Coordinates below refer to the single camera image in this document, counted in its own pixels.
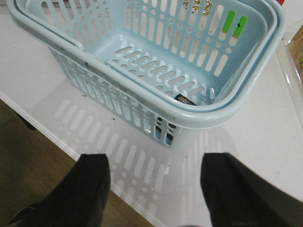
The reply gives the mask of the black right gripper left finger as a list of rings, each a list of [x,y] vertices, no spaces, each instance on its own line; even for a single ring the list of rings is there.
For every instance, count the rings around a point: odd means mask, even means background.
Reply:
[[[105,154],[82,154],[39,203],[20,210],[8,227],[99,227],[110,190]]]

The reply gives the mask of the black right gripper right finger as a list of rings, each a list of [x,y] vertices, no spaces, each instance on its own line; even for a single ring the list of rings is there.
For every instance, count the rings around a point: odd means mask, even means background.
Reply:
[[[303,203],[230,153],[205,153],[200,184],[214,227],[301,227]]]

